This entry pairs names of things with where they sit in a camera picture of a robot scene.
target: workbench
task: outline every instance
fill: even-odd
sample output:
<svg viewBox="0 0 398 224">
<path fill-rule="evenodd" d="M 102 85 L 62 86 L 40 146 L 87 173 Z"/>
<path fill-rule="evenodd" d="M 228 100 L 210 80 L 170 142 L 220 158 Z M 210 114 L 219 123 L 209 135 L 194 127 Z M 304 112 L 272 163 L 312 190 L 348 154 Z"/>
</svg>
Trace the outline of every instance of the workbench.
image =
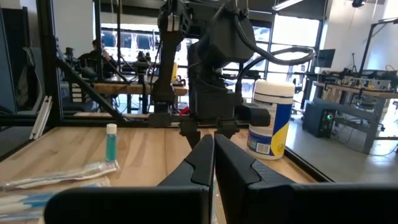
<svg viewBox="0 0 398 224">
<path fill-rule="evenodd" d="M 359 88 L 352 88 L 350 86 L 345 85 L 337 85 L 337 84 L 326 84 L 327 89 L 339 90 L 342 92 L 348 93 L 355 93 L 355 94 L 362 94 L 364 96 L 372 96 L 376 99 L 376 104 L 374 106 L 373 111 L 365 111 L 359 108 L 352 107 L 350 105 L 345 105 L 344 100 L 339 100 L 339 102 L 333 102 L 329 100 L 323 100 L 322 92 L 325 89 L 325 83 L 318 83 L 315 82 L 314 85 L 316 86 L 317 90 L 315 92 L 315 97 L 313 102 L 315 104 L 321 105 L 324 108 L 337 110 L 340 113 L 346 113 L 355 117 L 359 117 L 361 119 L 365 119 L 369 121 L 369 126 L 365 126 L 362 124 L 358 124 L 354 121 L 348 121 L 346 119 L 337 119 L 339 123 L 349 126 L 351 128 L 357 129 L 366 133 L 365 143 L 362 149 L 363 153 L 369 154 L 373 142 L 375 140 L 398 140 L 398 136 L 385 136 L 380 133 L 377 129 L 379 127 L 380 119 L 383 113 L 384 106 L 386 104 L 386 100 L 388 99 L 396 99 L 398 98 L 398 93 L 391 93 L 387 91 L 374 91 L 370 89 L 359 89 Z"/>
<path fill-rule="evenodd" d="M 127 80 L 131 80 L 135 75 L 125 75 Z M 106 81 L 111 82 L 122 82 L 123 80 L 119 76 L 114 76 Z M 127 105 L 131 105 L 131 95 L 137 94 L 142 95 L 142 113 L 147 113 L 146 108 L 148 105 L 147 95 L 151 94 L 151 87 L 147 83 L 145 87 L 141 84 L 120 84 L 120 83 L 96 83 L 94 84 L 94 89 L 101 94 L 115 95 L 115 94 L 127 94 Z M 185 86 L 173 86 L 175 96 L 185 96 L 188 93 L 188 89 Z M 127 113 L 131 113 L 131 107 L 127 107 Z"/>
<path fill-rule="evenodd" d="M 214 129 L 201 130 L 202 135 L 213 132 Z M 2 161 L 0 170 L 4 172 L 0 172 L 0 182 L 81 168 L 103 161 L 105 135 L 106 128 L 54 128 Z M 242 129 L 232 137 L 232 142 L 245 149 L 247 138 L 247 129 Z M 179 129 L 118 128 L 117 158 L 121 171 L 107 177 L 113 187 L 156 186 L 190 151 L 189 143 L 180 135 Z M 315 182 L 286 157 L 276 161 L 260 161 L 298 183 Z M 218 195 L 215 195 L 218 223 L 226 223 Z"/>
</svg>

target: wooden tabletop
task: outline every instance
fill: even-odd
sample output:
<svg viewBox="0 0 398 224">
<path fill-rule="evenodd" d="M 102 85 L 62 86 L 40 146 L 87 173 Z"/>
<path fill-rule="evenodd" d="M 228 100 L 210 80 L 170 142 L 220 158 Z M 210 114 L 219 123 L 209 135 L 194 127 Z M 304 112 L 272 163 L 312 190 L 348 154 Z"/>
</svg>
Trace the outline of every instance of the wooden tabletop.
<svg viewBox="0 0 398 224">
<path fill-rule="evenodd" d="M 126 75 L 127 80 L 131 80 L 135 75 Z M 123 81 L 119 76 L 113 76 L 108 81 Z M 94 89 L 98 93 L 104 94 L 142 94 L 144 87 L 141 84 L 120 84 L 120 83 L 96 83 Z M 188 93 L 188 89 L 185 86 L 173 86 L 174 92 L 177 96 L 185 96 Z M 146 85 L 146 94 L 150 94 L 150 85 Z"/>
<path fill-rule="evenodd" d="M 201 130 L 202 135 L 213 132 L 214 129 Z M 2 161 L 0 182 L 103 161 L 105 135 L 105 128 L 55 128 Z M 242 129 L 232 137 L 232 141 L 244 149 L 247 138 L 248 131 Z M 188 141 L 178 129 L 118 128 L 117 158 L 121 171 L 107 177 L 113 187 L 156 186 L 190 151 Z M 261 162 L 298 183 L 315 182 L 286 157 Z M 215 204 L 218 223 L 225 223 L 220 197 L 216 197 Z"/>
<path fill-rule="evenodd" d="M 313 83 L 315 86 L 319 87 L 325 87 L 324 83 L 320 82 L 314 82 Z M 351 88 L 350 86 L 346 85 L 327 85 L 327 88 L 333 88 L 337 90 L 342 90 L 342 91 L 347 91 L 350 93 L 358 93 L 360 92 L 360 89 L 358 88 Z M 374 97 L 380 97 L 380 98 L 385 98 L 385 99 L 397 99 L 398 98 L 398 93 L 389 93 L 389 92 L 382 92 L 382 91 L 367 91 L 363 90 L 362 95 L 367 95 L 367 96 L 374 96 Z"/>
</svg>

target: computer tower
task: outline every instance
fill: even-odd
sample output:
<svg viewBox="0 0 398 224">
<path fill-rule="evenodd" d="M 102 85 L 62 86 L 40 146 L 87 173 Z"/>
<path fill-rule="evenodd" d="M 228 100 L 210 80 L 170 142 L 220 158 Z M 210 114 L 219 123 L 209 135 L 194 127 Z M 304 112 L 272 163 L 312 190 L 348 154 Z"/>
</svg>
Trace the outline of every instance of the computer tower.
<svg viewBox="0 0 398 224">
<path fill-rule="evenodd" d="M 303 130 L 317 138 L 330 138 L 335 114 L 336 110 L 309 103 L 305 109 Z"/>
</svg>

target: monitor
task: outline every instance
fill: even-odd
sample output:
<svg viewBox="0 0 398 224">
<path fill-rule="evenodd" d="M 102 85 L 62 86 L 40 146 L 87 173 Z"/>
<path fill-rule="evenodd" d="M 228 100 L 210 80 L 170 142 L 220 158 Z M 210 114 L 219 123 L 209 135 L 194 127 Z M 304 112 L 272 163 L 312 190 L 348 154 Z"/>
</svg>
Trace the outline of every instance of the monitor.
<svg viewBox="0 0 398 224">
<path fill-rule="evenodd" d="M 320 50 L 318 55 L 313 59 L 315 67 L 331 68 L 336 49 Z"/>
</svg>

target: yellow label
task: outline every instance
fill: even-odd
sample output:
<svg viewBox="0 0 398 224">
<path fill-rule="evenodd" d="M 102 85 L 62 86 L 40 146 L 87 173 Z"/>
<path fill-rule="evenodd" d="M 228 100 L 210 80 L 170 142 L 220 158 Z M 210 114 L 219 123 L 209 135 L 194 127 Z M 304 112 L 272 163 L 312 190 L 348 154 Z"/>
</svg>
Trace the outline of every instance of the yellow label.
<svg viewBox="0 0 398 224">
<path fill-rule="evenodd" d="M 275 156 L 283 155 L 285 152 L 285 142 L 288 130 L 289 122 L 273 135 L 271 139 L 271 150 Z"/>
</svg>

